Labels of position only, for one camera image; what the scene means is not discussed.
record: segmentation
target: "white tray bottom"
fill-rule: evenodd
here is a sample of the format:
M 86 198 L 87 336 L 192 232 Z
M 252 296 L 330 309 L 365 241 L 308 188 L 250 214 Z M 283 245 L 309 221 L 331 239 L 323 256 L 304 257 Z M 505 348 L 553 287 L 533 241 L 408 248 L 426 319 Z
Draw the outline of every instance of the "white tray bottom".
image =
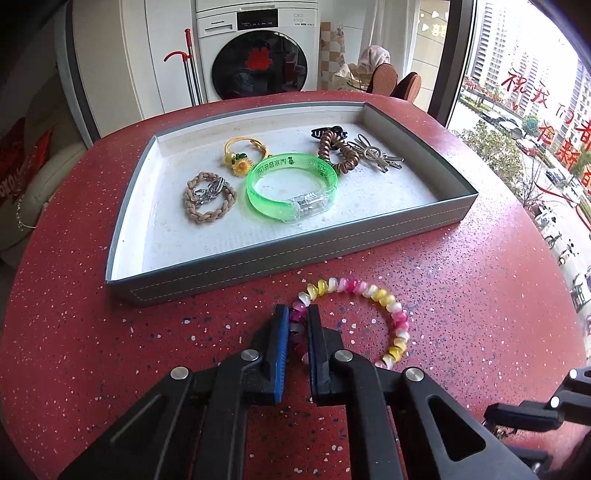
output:
M 127 206 L 111 280 L 440 200 L 433 189 L 413 172 L 408 162 L 403 163 L 401 170 L 390 168 L 387 173 L 362 162 L 354 171 L 339 176 L 336 200 L 330 210 L 299 223 L 282 223 L 254 210 L 248 200 L 245 201 L 245 179 L 235 177 L 222 163 L 225 140 L 243 135 L 261 140 L 274 154 L 299 152 L 316 155 L 319 142 L 310 136 L 310 130 L 335 124 L 349 133 L 348 140 L 361 133 L 372 145 L 395 154 L 392 148 L 378 141 L 366 126 L 344 123 L 343 117 L 342 111 L 328 111 L 317 115 L 314 123 L 288 128 L 282 128 L 283 123 L 290 122 L 283 122 L 280 116 L 236 122 L 229 125 L 233 128 L 226 130 L 222 137 L 224 140 L 219 138 L 219 133 L 207 137 L 201 135 L 193 145 L 202 144 L 186 150 L 183 149 L 187 145 L 186 138 L 183 141 L 184 137 L 177 135 L 178 132 L 171 134 L 173 138 L 167 139 L 164 145 L 155 142 L 144 161 Z M 181 151 L 174 151 L 171 144 L 175 142 L 176 147 L 183 144 Z M 260 154 L 247 142 L 234 145 L 232 150 L 245 152 L 254 161 L 260 159 Z M 332 155 L 336 158 L 338 153 L 333 152 Z M 200 171 L 224 176 L 236 190 L 238 199 L 225 217 L 197 225 L 187 216 L 182 195 L 187 181 Z M 257 190 L 283 200 L 309 192 L 319 185 L 322 183 L 315 177 L 288 169 L 261 179 Z M 220 196 L 205 204 L 200 211 L 215 210 L 222 201 Z

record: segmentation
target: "parked car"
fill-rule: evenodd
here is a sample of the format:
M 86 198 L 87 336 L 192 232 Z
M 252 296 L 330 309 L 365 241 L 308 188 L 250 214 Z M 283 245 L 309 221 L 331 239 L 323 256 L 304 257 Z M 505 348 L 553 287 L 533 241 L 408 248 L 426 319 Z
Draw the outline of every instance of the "parked car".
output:
M 499 122 L 497 125 L 501 131 L 507 132 L 513 140 L 518 140 L 525 136 L 523 130 L 513 122 L 503 121 Z
M 503 116 L 499 112 L 490 111 L 490 112 L 481 112 L 480 116 L 482 119 L 486 120 L 492 125 L 496 125 L 497 123 L 503 121 Z
M 591 306 L 591 267 L 574 278 L 570 298 L 577 313 L 585 306 Z
M 551 181 L 552 184 L 555 186 L 564 184 L 564 182 L 566 181 L 566 177 L 557 168 L 549 168 L 548 170 L 546 170 L 546 176 L 548 177 L 548 180 Z
M 517 145 L 517 148 L 519 148 L 525 155 L 529 155 L 530 157 L 535 157 L 539 153 L 536 144 L 526 138 L 520 138 L 515 142 L 515 145 Z
M 571 202 L 580 203 L 581 197 L 584 195 L 583 186 L 577 184 L 568 184 L 562 191 L 562 194 Z

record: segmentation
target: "white bead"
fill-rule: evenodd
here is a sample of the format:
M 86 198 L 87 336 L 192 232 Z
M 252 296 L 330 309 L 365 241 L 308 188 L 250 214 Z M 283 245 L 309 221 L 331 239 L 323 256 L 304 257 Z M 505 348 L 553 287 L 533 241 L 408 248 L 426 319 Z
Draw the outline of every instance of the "white bead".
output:
M 382 360 L 384 361 L 384 363 L 386 364 L 386 368 L 388 370 L 394 370 L 394 357 L 392 355 L 390 355 L 389 353 L 386 353 L 383 357 Z
M 402 340 L 406 340 L 407 342 L 408 342 L 408 339 L 410 338 L 410 334 L 406 330 L 402 330 L 400 328 L 396 329 L 396 336 L 398 338 L 401 338 Z
M 337 281 L 336 278 L 334 277 L 330 277 L 329 278 L 329 288 L 326 290 L 328 293 L 333 293 L 334 291 L 336 291 L 336 287 L 339 286 L 339 282 Z
M 339 284 L 336 287 L 336 291 L 338 291 L 338 292 L 347 290 L 347 285 L 349 285 L 349 282 L 346 278 L 344 279 L 345 280 L 344 282 L 341 282 L 341 280 L 343 280 L 343 278 L 341 278 L 339 280 Z
M 310 298 L 310 296 L 306 292 L 304 292 L 304 291 L 299 292 L 297 297 L 301 300 L 301 302 L 304 305 L 306 305 L 307 307 L 310 306 L 312 299 Z
M 398 313 L 402 311 L 402 304 L 399 301 L 394 300 L 386 305 L 386 310 L 390 313 Z
M 374 293 L 376 293 L 378 291 L 377 286 L 375 285 L 371 285 L 370 287 L 368 287 L 367 290 L 365 290 L 361 295 L 363 295 L 366 299 L 370 298 L 371 295 L 373 295 Z

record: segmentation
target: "towel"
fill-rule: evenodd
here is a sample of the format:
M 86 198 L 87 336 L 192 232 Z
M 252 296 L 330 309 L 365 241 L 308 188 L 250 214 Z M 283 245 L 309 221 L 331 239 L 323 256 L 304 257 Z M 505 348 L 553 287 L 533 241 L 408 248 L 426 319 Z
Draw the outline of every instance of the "towel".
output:
M 373 73 L 382 63 L 390 63 L 390 52 L 379 45 L 372 45 L 361 52 L 357 70 L 359 73 Z

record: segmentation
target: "yellow flower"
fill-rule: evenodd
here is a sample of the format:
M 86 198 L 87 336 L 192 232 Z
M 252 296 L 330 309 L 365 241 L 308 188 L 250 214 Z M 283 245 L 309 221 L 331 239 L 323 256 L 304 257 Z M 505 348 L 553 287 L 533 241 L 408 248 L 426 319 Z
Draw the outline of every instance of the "yellow flower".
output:
M 252 162 L 248 158 L 241 158 L 232 166 L 232 171 L 238 177 L 245 177 L 250 172 L 252 166 Z

